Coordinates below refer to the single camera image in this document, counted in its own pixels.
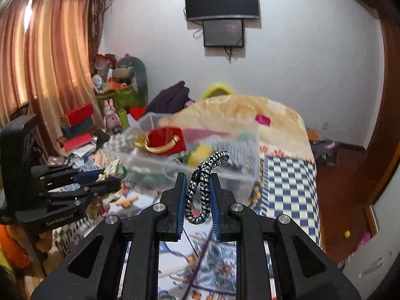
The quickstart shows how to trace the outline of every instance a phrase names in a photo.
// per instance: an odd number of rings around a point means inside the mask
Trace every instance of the braided cord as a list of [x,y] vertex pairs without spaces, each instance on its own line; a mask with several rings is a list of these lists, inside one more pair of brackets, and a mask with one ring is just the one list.
[[[210,173],[211,170],[229,160],[228,151],[217,151],[206,161],[198,165],[191,176],[191,181],[186,194],[185,217],[192,224],[204,223],[211,212],[210,201]],[[201,212],[198,216],[192,213],[193,200],[196,195],[197,186],[200,189]]]

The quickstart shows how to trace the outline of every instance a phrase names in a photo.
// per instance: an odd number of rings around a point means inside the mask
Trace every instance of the beige blanket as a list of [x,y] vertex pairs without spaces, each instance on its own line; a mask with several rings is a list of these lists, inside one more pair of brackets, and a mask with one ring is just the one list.
[[[219,115],[214,120],[205,114]],[[270,126],[259,124],[259,142],[262,154],[278,157],[301,158],[314,163],[306,128],[301,116],[294,110],[276,101],[247,95],[224,95],[198,101],[174,115],[161,126],[172,125],[209,130],[230,129],[221,117],[254,120],[263,115],[271,119]],[[191,123],[186,115],[197,116]]]

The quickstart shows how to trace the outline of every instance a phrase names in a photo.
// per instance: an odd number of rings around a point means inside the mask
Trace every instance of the brown floor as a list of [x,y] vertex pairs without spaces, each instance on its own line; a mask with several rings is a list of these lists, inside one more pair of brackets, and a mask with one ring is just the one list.
[[360,151],[339,150],[339,165],[317,165],[319,215],[323,225],[325,250],[335,263],[346,259],[369,230],[361,204],[351,198],[352,176],[364,161]]

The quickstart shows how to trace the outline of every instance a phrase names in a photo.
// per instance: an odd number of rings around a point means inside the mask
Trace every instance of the black screen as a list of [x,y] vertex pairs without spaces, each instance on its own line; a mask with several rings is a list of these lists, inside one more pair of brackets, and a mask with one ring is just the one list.
[[243,20],[203,21],[204,47],[243,47]]
[[259,0],[185,0],[187,20],[259,18]]

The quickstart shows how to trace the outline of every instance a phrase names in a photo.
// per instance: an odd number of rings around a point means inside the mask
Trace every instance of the gold handle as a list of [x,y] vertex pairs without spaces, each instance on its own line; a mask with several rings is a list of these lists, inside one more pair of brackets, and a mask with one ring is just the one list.
[[145,149],[146,151],[153,154],[160,154],[171,150],[174,146],[177,145],[178,142],[179,136],[174,135],[172,140],[169,141],[166,145],[162,145],[159,147],[149,147],[149,138],[147,137],[147,135],[142,135],[135,142],[135,146],[140,149]]

